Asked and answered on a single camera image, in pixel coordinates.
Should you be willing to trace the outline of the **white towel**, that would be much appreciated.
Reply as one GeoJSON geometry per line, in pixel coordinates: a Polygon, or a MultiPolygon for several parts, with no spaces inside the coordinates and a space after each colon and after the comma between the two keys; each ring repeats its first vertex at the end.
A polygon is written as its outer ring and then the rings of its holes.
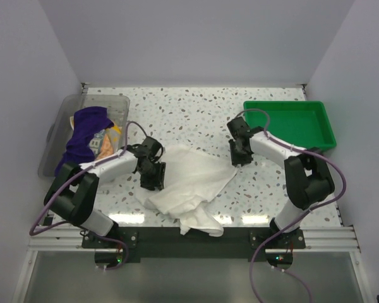
{"type": "Polygon", "coordinates": [[[135,198],[149,210],[159,211],[180,224],[181,235],[191,229],[220,237],[224,228],[203,204],[214,200],[236,176],[228,159],[209,155],[184,145],[170,145],[161,160],[166,164],[164,188],[135,190],[135,198]]]}

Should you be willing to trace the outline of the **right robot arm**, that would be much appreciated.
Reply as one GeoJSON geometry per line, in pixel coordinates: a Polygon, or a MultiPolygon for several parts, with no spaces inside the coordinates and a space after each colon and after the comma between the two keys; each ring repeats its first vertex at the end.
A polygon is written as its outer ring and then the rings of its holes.
{"type": "Polygon", "coordinates": [[[318,149],[294,147],[261,126],[251,128],[242,117],[229,121],[227,128],[233,166],[247,165],[254,155],[261,155],[284,169],[288,200],[271,219],[268,233],[271,245],[284,247],[300,226],[296,219],[335,191],[327,162],[318,149]]]}

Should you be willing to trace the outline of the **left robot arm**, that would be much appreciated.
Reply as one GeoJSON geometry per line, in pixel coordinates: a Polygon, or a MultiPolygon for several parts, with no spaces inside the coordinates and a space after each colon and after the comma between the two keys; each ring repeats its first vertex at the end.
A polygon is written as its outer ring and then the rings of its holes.
{"type": "Polygon", "coordinates": [[[90,163],[64,163],[45,197],[44,205],[64,221],[96,234],[104,247],[117,244],[117,223],[94,208],[98,187],[125,174],[140,174],[140,187],[164,188],[164,147],[147,136],[143,143],[127,145],[111,156],[90,163]]]}

